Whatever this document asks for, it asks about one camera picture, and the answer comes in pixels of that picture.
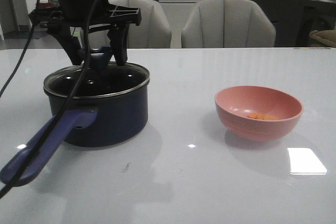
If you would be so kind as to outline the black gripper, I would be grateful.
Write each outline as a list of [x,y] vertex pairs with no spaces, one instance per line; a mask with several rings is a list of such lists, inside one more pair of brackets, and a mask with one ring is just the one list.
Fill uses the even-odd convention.
[[58,0],[58,5],[36,6],[28,17],[33,25],[62,25],[47,26],[47,33],[59,42],[73,65],[81,65],[83,58],[80,42],[71,35],[70,27],[84,28],[87,20],[90,33],[109,29],[107,36],[115,62],[118,66],[126,64],[129,25],[140,25],[139,8],[110,4],[108,0]]

